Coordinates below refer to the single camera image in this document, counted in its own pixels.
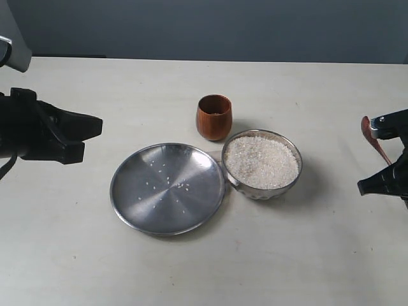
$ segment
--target wooden spoon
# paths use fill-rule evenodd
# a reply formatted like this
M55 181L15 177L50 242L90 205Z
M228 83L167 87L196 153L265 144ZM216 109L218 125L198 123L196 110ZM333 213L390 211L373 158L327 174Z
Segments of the wooden spoon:
M367 139L367 141L371 144L371 146L375 148L375 150L378 153L380 153L382 158L386 161L387 165L389 166L392 162L390 161L388 156L383 151L383 148L381 148L378 140L376 140L375 138L371 136L370 119L367 116L364 116L361 120L361 132L363 132L365 139Z

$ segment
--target gray wall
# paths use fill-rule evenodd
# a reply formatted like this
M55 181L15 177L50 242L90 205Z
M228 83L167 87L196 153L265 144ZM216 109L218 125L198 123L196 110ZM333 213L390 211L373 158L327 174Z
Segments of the gray wall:
M8 0L34 53L402 63L408 0Z

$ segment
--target steel plate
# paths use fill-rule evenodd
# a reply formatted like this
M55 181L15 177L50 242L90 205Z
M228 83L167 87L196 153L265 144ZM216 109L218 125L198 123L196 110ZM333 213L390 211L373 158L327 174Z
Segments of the steel plate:
M110 198L129 226L151 235L176 235L197 228L220 207L225 181L205 152L181 143L144 148L113 176Z

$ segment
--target table surface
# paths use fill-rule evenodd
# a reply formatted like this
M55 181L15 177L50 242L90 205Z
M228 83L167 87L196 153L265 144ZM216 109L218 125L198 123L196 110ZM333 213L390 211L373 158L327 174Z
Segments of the table surface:
M360 120L407 108L408 66L34 58L0 69L0 91L104 120L84 162L19 159L0 182L1 305L399 305L408 297L408 210L361 197L385 167ZM221 150L195 128L198 100L233 103L233 130L287 136L297 185L269 202L230 192L184 235L154 238L110 204L113 173L161 142ZM391 159L399 140L382 142Z

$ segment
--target brown wooden cup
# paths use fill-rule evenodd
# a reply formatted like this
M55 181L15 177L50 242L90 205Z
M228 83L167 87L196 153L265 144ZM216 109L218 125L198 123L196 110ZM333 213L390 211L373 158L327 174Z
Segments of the brown wooden cup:
M231 101L222 95L211 94L198 102L196 127L205 139L216 141L227 137L232 126Z

